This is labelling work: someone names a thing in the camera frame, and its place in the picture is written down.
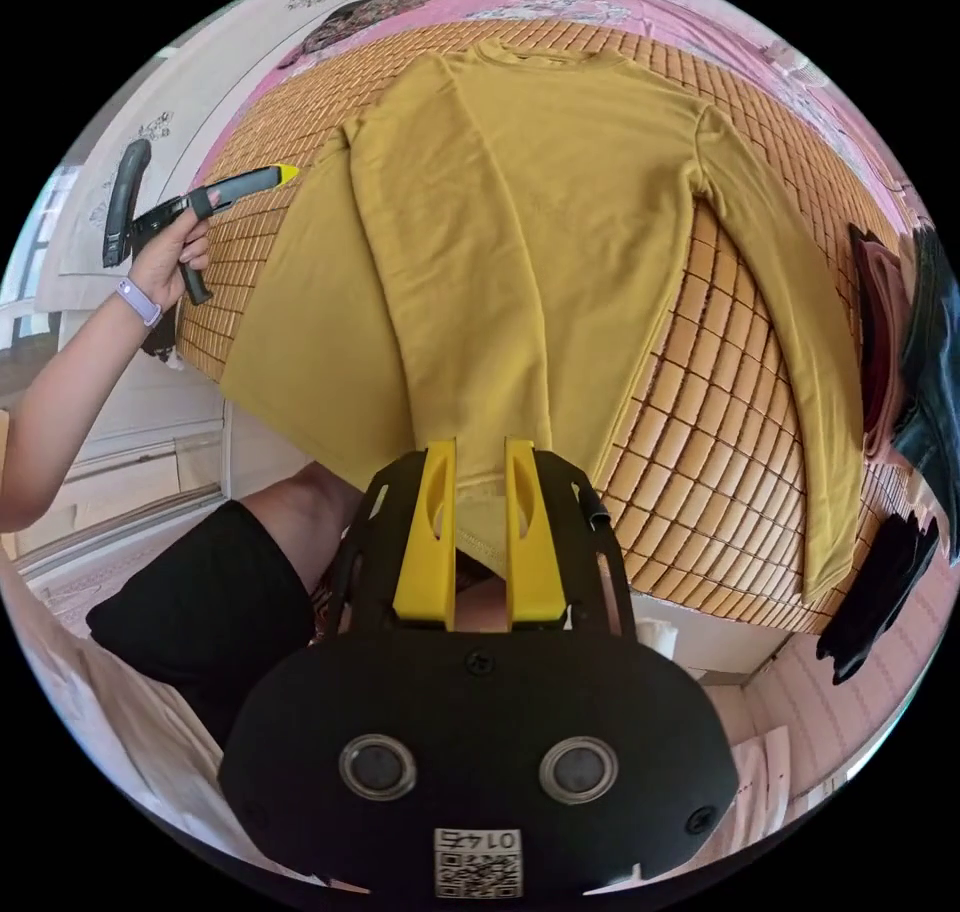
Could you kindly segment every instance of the qr code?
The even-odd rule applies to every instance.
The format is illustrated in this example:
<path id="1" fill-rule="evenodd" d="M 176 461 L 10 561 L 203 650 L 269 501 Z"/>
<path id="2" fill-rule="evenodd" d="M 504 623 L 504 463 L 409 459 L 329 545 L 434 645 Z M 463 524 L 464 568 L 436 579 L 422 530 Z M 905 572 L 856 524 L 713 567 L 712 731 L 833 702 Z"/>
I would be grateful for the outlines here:
<path id="1" fill-rule="evenodd" d="M 441 899 L 516 899 L 523 853 L 516 830 L 437 829 L 436 894 Z"/>

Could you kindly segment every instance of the smartwatch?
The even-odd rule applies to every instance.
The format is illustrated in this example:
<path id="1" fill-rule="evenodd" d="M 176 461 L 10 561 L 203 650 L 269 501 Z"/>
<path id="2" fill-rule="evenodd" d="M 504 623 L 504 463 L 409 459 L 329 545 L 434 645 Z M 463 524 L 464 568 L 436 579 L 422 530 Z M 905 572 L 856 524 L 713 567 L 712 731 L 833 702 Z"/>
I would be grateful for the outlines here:
<path id="1" fill-rule="evenodd" d="M 143 324 L 148 329 L 152 329 L 163 315 L 163 309 L 156 302 L 151 302 L 143 291 L 127 278 L 117 283 L 117 295 L 143 319 Z"/>

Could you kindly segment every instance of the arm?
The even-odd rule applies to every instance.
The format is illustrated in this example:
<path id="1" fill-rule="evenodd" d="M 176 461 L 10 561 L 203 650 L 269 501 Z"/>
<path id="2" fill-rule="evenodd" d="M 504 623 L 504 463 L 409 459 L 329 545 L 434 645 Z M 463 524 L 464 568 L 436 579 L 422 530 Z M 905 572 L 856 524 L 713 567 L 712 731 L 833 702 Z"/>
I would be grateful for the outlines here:
<path id="1" fill-rule="evenodd" d="M 130 280 L 164 312 L 183 294 L 178 261 L 206 268 L 206 231 L 188 209 L 137 256 Z M 50 508 L 147 331 L 137 313 L 111 295 L 31 383 L 10 415 L 0 464 L 0 532 L 24 529 Z"/>

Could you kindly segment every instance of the mustard long-sleeve shirt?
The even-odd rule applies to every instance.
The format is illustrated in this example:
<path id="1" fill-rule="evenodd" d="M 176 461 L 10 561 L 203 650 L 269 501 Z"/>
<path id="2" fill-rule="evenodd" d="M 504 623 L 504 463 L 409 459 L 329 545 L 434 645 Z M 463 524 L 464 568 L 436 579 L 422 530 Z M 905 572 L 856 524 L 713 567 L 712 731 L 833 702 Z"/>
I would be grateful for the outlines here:
<path id="1" fill-rule="evenodd" d="M 616 53 L 487 41 L 414 62 L 321 151 L 224 394 L 360 487 L 456 436 L 461 547 L 502 570 L 504 436 L 597 477 L 678 291 L 694 196 L 743 253 L 783 349 L 814 600 L 851 568 L 862 476 L 839 296 L 729 121 Z"/>

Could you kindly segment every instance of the wrist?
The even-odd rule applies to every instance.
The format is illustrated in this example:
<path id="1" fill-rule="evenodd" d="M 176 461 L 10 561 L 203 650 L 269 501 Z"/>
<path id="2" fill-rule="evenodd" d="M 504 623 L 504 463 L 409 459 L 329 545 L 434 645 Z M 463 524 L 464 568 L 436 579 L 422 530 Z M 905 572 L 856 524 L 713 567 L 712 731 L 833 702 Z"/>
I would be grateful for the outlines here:
<path id="1" fill-rule="evenodd" d="M 158 287 L 156 283 L 144 281 L 144 277 L 138 274 L 139 270 L 134 263 L 130 269 L 127 278 L 151 301 L 154 305 L 159 305 L 162 312 L 166 312 L 170 307 L 169 289 Z"/>

